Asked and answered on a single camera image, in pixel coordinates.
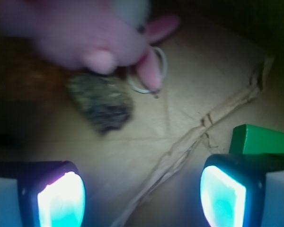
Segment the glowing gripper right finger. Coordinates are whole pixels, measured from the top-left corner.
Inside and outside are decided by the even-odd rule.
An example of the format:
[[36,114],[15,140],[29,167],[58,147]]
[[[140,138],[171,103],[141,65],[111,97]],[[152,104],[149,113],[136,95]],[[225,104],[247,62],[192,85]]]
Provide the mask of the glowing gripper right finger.
[[200,178],[211,227],[284,227],[284,154],[214,154]]

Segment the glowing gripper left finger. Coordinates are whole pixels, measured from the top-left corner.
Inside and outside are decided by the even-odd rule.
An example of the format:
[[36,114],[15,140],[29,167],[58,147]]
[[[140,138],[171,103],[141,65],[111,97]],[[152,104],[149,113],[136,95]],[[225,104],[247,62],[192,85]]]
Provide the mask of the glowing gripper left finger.
[[80,227],[85,204],[70,161],[0,162],[0,227]]

